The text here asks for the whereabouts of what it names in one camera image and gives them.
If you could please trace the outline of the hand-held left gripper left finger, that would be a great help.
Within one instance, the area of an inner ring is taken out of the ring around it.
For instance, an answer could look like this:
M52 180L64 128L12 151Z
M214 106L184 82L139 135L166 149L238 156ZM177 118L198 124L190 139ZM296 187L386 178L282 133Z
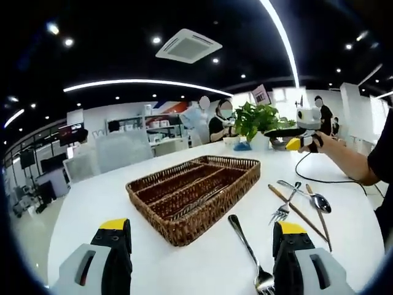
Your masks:
M130 294L131 227L127 218L100 225L89 244L81 244L60 265L52 294Z

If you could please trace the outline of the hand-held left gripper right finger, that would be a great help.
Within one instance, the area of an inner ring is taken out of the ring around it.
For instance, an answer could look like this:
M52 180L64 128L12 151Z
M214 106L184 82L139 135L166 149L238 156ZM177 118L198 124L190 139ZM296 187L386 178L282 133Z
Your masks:
M352 294L346 271L329 251L316 248L298 224L276 221L273 228L276 294Z

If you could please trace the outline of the person's right hand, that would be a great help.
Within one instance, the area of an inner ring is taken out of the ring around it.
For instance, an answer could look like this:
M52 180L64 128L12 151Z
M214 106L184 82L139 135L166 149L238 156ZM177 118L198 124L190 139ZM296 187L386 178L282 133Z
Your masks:
M312 143L308 145L308 150L312 153L325 153L335 141L325 133L317 131L312 135Z

